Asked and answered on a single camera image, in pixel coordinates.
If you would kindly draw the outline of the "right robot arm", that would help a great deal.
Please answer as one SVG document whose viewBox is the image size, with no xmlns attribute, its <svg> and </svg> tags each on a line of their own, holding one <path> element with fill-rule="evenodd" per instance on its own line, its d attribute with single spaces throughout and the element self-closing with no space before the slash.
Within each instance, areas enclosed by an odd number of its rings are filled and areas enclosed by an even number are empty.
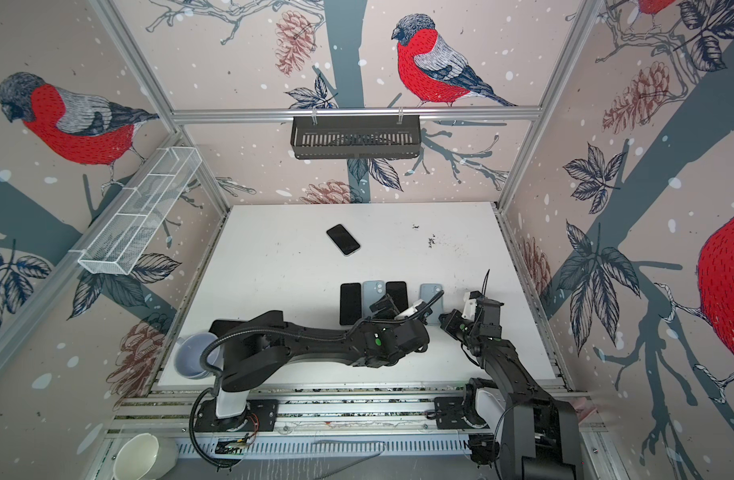
<svg viewBox="0 0 734 480">
<path fill-rule="evenodd" d="M 582 479 L 576 411 L 544 390 L 502 337 L 502 306 L 472 291 L 462 311 L 440 317 L 440 327 L 474 356 L 503 398 L 498 403 L 489 387 L 474 393 L 474 412 L 493 432 L 485 461 L 500 479 Z"/>
</svg>

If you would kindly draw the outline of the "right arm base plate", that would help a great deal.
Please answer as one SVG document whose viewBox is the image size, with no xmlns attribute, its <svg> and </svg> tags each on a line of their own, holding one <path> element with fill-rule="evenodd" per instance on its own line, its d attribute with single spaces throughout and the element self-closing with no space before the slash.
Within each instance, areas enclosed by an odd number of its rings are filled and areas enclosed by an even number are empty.
<svg viewBox="0 0 734 480">
<path fill-rule="evenodd" d="M 490 425 L 477 410 L 473 397 L 436 397 L 433 406 L 425 412 L 439 430 L 488 429 Z"/>
</svg>

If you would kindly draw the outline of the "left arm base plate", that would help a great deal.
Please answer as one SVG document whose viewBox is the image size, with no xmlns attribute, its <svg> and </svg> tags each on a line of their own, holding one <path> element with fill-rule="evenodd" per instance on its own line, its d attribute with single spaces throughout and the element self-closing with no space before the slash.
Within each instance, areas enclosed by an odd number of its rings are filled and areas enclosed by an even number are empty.
<svg viewBox="0 0 734 480">
<path fill-rule="evenodd" d="M 216 399 L 202 401 L 193 415 L 197 433 L 271 432 L 279 409 L 277 400 L 249 400 L 245 411 L 237 417 L 219 419 Z"/>
</svg>

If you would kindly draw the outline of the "light blue phone case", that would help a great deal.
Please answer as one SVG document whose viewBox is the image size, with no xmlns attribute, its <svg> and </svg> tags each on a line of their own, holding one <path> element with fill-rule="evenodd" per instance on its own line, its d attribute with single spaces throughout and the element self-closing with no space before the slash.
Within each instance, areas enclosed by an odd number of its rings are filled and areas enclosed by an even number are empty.
<svg viewBox="0 0 734 480">
<path fill-rule="evenodd" d="M 371 306 L 379 302 L 385 295 L 385 282 L 382 280 L 365 281 L 362 284 L 362 318 L 367 321 L 373 318 L 385 318 L 385 306 L 380 304 L 377 311 Z"/>
<path fill-rule="evenodd" d="M 440 294 L 439 298 L 430 306 L 428 315 L 426 316 L 426 323 L 428 325 L 440 325 L 440 316 L 444 313 L 444 289 L 441 284 L 436 283 L 420 285 L 419 295 L 424 303 L 430 304 L 438 294 Z"/>
</svg>

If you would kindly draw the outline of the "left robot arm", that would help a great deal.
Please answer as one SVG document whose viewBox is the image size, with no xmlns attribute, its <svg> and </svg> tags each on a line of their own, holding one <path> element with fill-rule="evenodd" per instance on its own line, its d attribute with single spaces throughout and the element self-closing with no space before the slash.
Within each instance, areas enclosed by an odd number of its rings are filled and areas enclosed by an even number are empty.
<svg viewBox="0 0 734 480">
<path fill-rule="evenodd" d="M 389 319 L 365 317 L 347 330 L 311 328 L 284 320 L 280 310 L 249 321 L 216 319 L 217 336 L 202 352 L 200 366 L 215 378 L 208 390 L 219 420 L 242 421 L 248 393 L 289 363 L 332 362 L 351 367 L 390 367 L 411 353 L 428 349 L 426 318 L 444 291 L 418 300 Z"/>
</svg>

